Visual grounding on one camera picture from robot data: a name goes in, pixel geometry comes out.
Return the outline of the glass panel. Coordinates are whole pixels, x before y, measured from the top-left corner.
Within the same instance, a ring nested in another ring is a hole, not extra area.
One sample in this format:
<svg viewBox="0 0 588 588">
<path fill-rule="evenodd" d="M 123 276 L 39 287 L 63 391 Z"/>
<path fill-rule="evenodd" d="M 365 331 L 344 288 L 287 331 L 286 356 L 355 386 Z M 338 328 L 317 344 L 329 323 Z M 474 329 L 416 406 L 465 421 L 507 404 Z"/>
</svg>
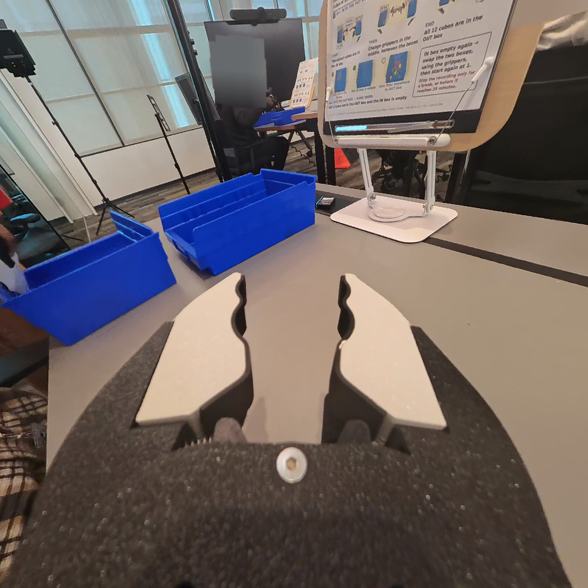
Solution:
<svg viewBox="0 0 588 588">
<path fill-rule="evenodd" d="M 11 217 L 16 217 L 25 213 L 37 213 L 41 217 L 43 217 L 48 224 L 53 228 L 53 226 L 49 223 L 47 218 L 40 212 L 40 210 L 36 207 L 36 205 L 26 196 L 26 194 L 20 189 L 16 181 L 13 179 L 13 172 L 9 172 L 8 167 L 6 164 L 1 164 L 1 187 L 7 192 L 7 194 L 12 199 L 12 206 L 9 209 L 6 209 L 3 216 L 1 217 L 2 224 L 8 228 L 8 220 Z M 63 239 L 63 237 L 53 228 L 53 230 L 58 234 L 58 236 L 62 240 L 61 248 L 55 252 L 49 259 L 46 261 L 53 259 L 61 254 L 67 253 L 70 251 L 70 246 L 68 246 Z"/>
</svg>

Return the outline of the large black display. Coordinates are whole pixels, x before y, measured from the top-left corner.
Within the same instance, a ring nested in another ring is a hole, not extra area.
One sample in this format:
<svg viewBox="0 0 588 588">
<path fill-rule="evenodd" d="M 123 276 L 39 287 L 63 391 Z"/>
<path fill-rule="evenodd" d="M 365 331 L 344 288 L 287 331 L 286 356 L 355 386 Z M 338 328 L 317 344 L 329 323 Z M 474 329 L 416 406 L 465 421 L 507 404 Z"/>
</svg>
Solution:
<svg viewBox="0 0 588 588">
<path fill-rule="evenodd" d="M 306 59 L 302 18 L 285 18 L 256 25 L 208 21 L 204 26 L 209 43 L 219 35 L 261 39 L 265 50 L 267 85 L 280 102 L 290 100 L 299 63 Z"/>
</svg>

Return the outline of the wood edged desk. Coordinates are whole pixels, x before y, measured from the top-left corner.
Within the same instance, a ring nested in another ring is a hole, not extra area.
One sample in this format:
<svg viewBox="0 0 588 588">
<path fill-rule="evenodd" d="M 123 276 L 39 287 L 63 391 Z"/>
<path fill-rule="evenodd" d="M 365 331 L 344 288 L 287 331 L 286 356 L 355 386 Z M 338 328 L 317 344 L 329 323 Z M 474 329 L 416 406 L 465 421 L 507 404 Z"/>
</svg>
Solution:
<svg viewBox="0 0 588 588">
<path fill-rule="evenodd" d="M 286 125 L 261 125 L 255 127 L 255 130 L 259 133 L 270 132 L 283 135 L 286 132 L 303 132 L 308 131 L 313 133 L 314 137 L 314 148 L 313 153 L 315 154 L 315 163 L 317 167 L 318 182 L 327 184 L 329 179 L 329 165 L 334 163 L 330 161 L 328 153 L 325 152 L 325 146 L 319 133 L 318 126 L 318 114 L 317 112 L 304 112 L 294 114 L 291 117 L 291 123 Z"/>
</svg>

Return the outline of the grey chair base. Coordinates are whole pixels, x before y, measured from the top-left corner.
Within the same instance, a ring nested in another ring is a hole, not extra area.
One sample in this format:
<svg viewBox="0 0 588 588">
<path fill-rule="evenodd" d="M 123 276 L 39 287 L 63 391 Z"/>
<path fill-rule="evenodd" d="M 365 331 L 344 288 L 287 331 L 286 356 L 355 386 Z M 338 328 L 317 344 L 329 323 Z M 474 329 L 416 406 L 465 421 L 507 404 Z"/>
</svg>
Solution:
<svg viewBox="0 0 588 588">
<path fill-rule="evenodd" d="M 62 246 L 62 240 L 48 222 L 37 213 L 25 213 L 8 220 L 8 228 L 17 242 L 19 261 L 29 268 L 46 261 Z"/>
</svg>

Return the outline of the black light stand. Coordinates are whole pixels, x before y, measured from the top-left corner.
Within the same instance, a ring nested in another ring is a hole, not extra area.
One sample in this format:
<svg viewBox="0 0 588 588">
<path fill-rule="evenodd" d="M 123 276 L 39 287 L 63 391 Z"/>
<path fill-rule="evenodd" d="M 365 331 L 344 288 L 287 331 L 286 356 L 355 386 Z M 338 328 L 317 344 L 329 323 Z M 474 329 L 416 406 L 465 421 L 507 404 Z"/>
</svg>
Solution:
<svg viewBox="0 0 588 588">
<path fill-rule="evenodd" d="M 182 170 L 180 168 L 179 162 L 178 162 L 178 160 L 176 158 L 176 155 L 175 155 L 175 153 L 173 151 L 173 148 L 171 146 L 171 142 L 169 140 L 169 134 L 171 133 L 171 129 L 170 129 L 170 127 L 169 127 L 169 125 L 168 125 L 168 123 L 167 123 L 167 121 L 166 121 L 166 119 L 165 119 L 165 117 L 164 117 L 161 109 L 159 108 L 159 106 L 158 106 L 155 98 L 152 95 L 148 94 L 148 93 L 146 94 L 146 97 L 149 100 L 149 102 L 151 104 L 151 107 L 154 110 L 154 116 L 155 116 L 155 118 L 156 118 L 156 120 L 158 122 L 160 131 L 161 131 L 161 134 L 162 134 L 162 136 L 164 138 L 164 141 L 166 143 L 166 146 L 168 147 L 169 153 L 170 153 L 171 158 L 172 158 L 172 161 L 173 161 L 173 165 L 174 165 L 174 167 L 175 167 L 175 169 L 176 169 L 176 171 L 177 171 L 177 173 L 179 175 L 179 178 L 180 178 L 181 183 L 182 183 L 182 185 L 183 185 L 183 187 L 185 189 L 185 192 L 187 193 L 187 195 L 189 195 L 190 194 L 190 189 L 189 189 L 189 186 L 187 184 L 186 177 L 184 176 L 184 174 L 183 174 L 183 172 L 182 172 Z"/>
</svg>

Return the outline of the black tall tripod stand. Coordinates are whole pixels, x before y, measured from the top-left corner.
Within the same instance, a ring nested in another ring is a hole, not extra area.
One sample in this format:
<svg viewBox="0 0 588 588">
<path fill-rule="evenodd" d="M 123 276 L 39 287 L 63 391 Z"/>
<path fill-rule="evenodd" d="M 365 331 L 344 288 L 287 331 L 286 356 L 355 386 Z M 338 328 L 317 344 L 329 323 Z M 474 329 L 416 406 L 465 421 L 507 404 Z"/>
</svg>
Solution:
<svg viewBox="0 0 588 588">
<path fill-rule="evenodd" d="M 180 49 L 180 55 L 187 69 L 187 76 L 190 85 L 196 95 L 196 105 L 202 119 L 202 128 L 208 141 L 209 150 L 215 165 L 215 172 L 220 182 L 228 181 L 232 178 L 222 145 L 215 133 L 213 120 L 214 108 L 209 100 L 208 86 L 204 82 L 202 72 L 197 62 L 197 51 L 194 47 L 194 41 L 190 37 L 180 2 L 164 1 L 168 18 L 172 25 L 177 44 Z"/>
</svg>

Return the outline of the wooden top desk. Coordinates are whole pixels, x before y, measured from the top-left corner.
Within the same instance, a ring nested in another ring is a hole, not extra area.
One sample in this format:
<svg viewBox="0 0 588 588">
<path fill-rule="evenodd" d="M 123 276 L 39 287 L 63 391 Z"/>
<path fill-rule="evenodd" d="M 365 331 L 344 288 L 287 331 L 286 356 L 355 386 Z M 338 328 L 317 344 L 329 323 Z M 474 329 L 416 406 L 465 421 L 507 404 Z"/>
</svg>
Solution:
<svg viewBox="0 0 588 588">
<path fill-rule="evenodd" d="M 21 381 L 48 390 L 48 334 L 12 311 L 1 308 L 1 386 Z"/>
</svg>

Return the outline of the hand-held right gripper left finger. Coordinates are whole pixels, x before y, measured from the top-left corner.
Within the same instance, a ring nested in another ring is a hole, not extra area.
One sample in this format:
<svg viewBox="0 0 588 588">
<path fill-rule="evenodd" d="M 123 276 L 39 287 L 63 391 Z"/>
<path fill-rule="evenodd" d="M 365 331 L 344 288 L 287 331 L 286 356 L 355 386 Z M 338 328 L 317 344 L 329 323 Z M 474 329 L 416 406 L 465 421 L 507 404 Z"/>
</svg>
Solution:
<svg viewBox="0 0 588 588">
<path fill-rule="evenodd" d="M 137 426 L 180 423 L 209 439 L 222 419 L 241 428 L 254 401 L 246 332 L 246 279 L 235 272 L 173 321 L 138 412 Z"/>
</svg>

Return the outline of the black partition panel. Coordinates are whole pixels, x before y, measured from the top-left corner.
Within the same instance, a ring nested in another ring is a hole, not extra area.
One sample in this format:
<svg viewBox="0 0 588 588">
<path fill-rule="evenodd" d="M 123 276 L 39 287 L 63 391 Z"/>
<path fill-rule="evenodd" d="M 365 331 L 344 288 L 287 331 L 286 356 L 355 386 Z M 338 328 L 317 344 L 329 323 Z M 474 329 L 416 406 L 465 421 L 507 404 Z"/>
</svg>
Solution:
<svg viewBox="0 0 588 588">
<path fill-rule="evenodd" d="M 446 202 L 587 224 L 587 44 L 535 53 L 504 127 Z"/>
</svg>

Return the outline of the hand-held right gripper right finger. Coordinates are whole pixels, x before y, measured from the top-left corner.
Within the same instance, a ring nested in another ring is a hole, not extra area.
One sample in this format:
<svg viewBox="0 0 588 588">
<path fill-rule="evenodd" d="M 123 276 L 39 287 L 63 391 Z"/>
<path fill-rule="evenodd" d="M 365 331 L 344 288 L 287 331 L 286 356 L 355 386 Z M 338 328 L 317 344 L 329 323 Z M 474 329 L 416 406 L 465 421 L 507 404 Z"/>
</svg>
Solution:
<svg viewBox="0 0 588 588">
<path fill-rule="evenodd" d="M 431 378 L 410 322 L 356 275 L 341 276 L 337 303 L 340 341 L 327 392 L 327 443 L 350 421 L 368 442 L 391 443 L 400 427 L 446 431 Z"/>
</svg>

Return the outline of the black studio light on stand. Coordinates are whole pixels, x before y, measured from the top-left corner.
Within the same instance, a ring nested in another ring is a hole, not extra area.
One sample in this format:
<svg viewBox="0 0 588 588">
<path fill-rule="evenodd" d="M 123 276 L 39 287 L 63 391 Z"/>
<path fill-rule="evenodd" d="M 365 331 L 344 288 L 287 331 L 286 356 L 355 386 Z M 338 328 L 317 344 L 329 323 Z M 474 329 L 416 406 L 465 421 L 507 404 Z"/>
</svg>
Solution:
<svg viewBox="0 0 588 588">
<path fill-rule="evenodd" d="M 102 188 L 99 186 L 99 183 L 92 175 L 91 171 L 84 163 L 82 157 L 77 152 L 76 148 L 74 147 L 73 143 L 70 141 L 70 138 L 67 136 L 65 131 L 63 130 L 60 122 L 56 119 L 55 115 L 52 113 L 50 108 L 48 107 L 47 102 L 42 97 L 41 93 L 38 91 L 37 87 L 34 85 L 31 77 L 36 74 L 35 70 L 35 62 L 27 50 L 24 42 L 22 41 L 19 33 L 14 30 L 9 29 L 4 19 L 1 19 L 1 69 L 7 70 L 9 73 L 13 75 L 14 78 L 22 78 L 25 79 L 28 85 L 32 88 L 33 92 L 40 100 L 40 103 L 43 105 L 45 110 L 47 111 L 53 126 L 59 130 L 59 133 L 62 135 L 63 139 L 70 147 L 74 157 L 77 159 L 79 164 L 82 166 L 83 170 L 87 174 L 88 178 L 92 181 L 94 187 L 98 191 L 101 201 L 102 201 L 102 213 L 100 219 L 97 224 L 96 228 L 96 236 L 99 235 L 100 229 L 104 222 L 105 214 L 108 208 L 111 209 L 111 216 L 114 217 L 114 214 L 117 214 L 119 217 L 125 215 L 131 219 L 135 219 L 135 216 L 126 210 L 123 210 L 118 206 L 114 201 L 109 199 Z"/>
</svg>

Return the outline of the blue plastic bin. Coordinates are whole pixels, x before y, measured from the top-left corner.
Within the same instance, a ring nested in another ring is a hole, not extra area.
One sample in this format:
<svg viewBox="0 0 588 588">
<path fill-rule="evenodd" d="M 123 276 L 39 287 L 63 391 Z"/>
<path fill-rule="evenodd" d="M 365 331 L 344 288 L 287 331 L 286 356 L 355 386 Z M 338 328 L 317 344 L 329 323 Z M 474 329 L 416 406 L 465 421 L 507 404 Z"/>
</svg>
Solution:
<svg viewBox="0 0 588 588">
<path fill-rule="evenodd" d="M 303 114 L 305 107 L 288 108 L 279 111 L 268 111 L 261 114 L 259 119 L 254 123 L 254 128 L 265 126 L 285 126 L 292 124 L 292 116 Z"/>
<path fill-rule="evenodd" d="M 167 239 L 212 275 L 233 268 L 315 222 L 316 177 L 262 169 L 158 207 Z"/>
</svg>

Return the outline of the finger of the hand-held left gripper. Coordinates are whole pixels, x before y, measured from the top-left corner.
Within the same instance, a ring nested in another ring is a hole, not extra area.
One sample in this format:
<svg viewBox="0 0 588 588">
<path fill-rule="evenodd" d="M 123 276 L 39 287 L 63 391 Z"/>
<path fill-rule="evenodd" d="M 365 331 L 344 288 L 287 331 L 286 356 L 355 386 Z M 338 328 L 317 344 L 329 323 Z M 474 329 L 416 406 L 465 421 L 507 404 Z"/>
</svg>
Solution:
<svg viewBox="0 0 588 588">
<path fill-rule="evenodd" d="M 18 255 L 1 251 L 1 294 L 23 295 L 28 292 L 29 286 Z"/>
</svg>

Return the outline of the blue plastic container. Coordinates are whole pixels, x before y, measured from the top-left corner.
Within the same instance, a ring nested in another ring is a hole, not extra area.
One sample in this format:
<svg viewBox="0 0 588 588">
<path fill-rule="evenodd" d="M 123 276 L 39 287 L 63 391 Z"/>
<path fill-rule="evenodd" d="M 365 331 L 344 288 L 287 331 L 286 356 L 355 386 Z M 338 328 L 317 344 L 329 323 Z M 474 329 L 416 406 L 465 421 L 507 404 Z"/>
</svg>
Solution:
<svg viewBox="0 0 588 588">
<path fill-rule="evenodd" d="M 73 345 L 176 284 L 158 232 L 112 212 L 116 232 L 21 273 L 24 293 L 1 283 L 1 305 Z"/>
</svg>

